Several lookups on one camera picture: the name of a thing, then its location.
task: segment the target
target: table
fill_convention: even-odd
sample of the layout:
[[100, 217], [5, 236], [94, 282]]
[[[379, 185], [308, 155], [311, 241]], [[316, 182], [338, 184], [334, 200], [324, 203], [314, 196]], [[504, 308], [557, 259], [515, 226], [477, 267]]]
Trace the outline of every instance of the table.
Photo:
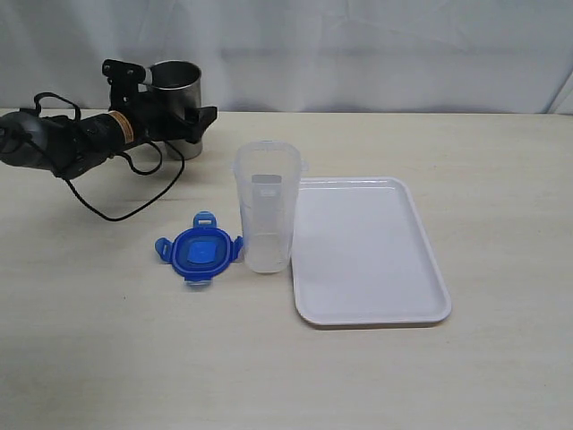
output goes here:
[[[396, 176], [454, 311], [432, 328], [317, 331], [290, 274], [235, 264], [203, 292], [153, 244], [213, 211], [240, 233], [231, 163], [285, 140], [309, 176]], [[221, 113], [160, 202], [120, 223], [47, 172], [0, 166], [0, 427], [569, 429], [573, 118]], [[136, 150], [143, 168], [152, 150]], [[114, 159], [76, 181], [122, 214], [176, 172]]]

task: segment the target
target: plastic cup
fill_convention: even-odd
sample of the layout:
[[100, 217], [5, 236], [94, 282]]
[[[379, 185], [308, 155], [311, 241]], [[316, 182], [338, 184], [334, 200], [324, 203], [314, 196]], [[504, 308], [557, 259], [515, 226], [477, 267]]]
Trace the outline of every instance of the plastic cup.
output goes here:
[[243, 224], [244, 261], [258, 273], [290, 261], [295, 207], [303, 171], [300, 152], [285, 142], [244, 145], [233, 166]]

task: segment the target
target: white tray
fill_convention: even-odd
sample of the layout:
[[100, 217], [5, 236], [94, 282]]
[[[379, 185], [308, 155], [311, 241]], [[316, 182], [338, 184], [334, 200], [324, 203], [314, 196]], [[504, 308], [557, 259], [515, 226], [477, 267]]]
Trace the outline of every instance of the white tray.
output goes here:
[[295, 304], [317, 325], [427, 324], [451, 301], [405, 184], [304, 178], [293, 239]]

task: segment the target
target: white curtain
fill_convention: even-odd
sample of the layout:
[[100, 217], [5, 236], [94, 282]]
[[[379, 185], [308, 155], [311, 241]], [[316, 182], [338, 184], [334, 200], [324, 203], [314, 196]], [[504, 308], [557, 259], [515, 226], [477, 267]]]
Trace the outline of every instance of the white curtain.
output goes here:
[[571, 0], [4, 0], [0, 106], [106, 108], [108, 57], [226, 110], [573, 112]]

